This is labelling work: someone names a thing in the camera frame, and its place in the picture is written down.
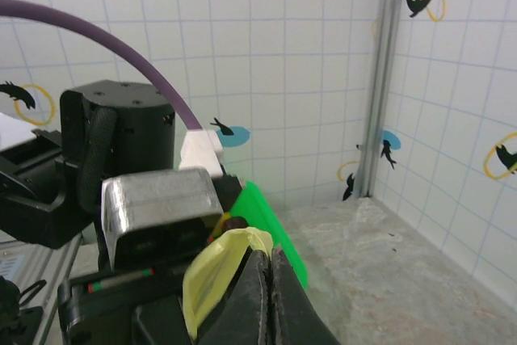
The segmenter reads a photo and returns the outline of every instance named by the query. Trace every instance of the concrete floor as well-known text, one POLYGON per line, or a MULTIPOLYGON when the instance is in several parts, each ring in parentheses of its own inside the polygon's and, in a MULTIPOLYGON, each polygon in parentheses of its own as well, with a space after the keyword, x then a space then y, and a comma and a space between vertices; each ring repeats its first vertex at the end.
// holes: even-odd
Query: concrete floor
POLYGON ((279 215, 343 344, 516 344, 517 315, 371 200, 279 215))

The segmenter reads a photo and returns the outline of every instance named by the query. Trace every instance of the yellow plastic bag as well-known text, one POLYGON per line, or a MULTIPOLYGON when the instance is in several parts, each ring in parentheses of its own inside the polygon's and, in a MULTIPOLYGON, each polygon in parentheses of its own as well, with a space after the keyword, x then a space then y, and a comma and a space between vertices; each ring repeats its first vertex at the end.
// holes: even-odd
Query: yellow plastic bag
POLYGON ((271 257, 273 240, 268 232, 253 227, 228 230, 197 255, 185 272, 183 316, 192 339, 197 339, 200 324, 225 295, 248 247, 271 257))

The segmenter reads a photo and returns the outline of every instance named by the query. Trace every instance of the green plastic object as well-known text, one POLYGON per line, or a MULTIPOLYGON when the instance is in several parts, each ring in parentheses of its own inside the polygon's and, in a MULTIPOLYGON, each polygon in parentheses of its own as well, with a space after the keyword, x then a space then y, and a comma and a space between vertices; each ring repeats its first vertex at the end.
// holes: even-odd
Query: green plastic object
POLYGON ((273 238, 273 244, 275 246, 282 246, 302 287, 307 288, 307 268, 305 268, 304 262, 301 260, 284 227, 276 218, 273 209, 271 209, 262 192, 254 183, 246 182, 246 187, 242 189, 229 213, 232 217, 244 217, 250 226, 269 232, 273 238))

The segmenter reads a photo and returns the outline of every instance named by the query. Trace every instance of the metal pole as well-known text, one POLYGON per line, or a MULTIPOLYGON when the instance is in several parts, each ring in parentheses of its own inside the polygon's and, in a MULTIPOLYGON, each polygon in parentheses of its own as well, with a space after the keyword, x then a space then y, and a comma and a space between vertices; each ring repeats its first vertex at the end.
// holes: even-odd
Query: metal pole
POLYGON ((361 159, 356 177, 357 195, 359 197, 369 197, 373 194, 379 161, 380 135, 385 121, 400 13, 401 0, 380 0, 375 71, 370 91, 361 159))

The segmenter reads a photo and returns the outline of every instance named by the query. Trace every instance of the white connector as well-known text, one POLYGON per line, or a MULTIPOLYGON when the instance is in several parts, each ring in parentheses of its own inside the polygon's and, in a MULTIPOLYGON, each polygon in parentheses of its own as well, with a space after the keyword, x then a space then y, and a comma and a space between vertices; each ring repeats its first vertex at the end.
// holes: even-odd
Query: white connector
POLYGON ((179 170, 201 167, 208 171, 212 178, 223 175, 223 145, 214 130, 187 131, 181 146, 180 158, 179 170))

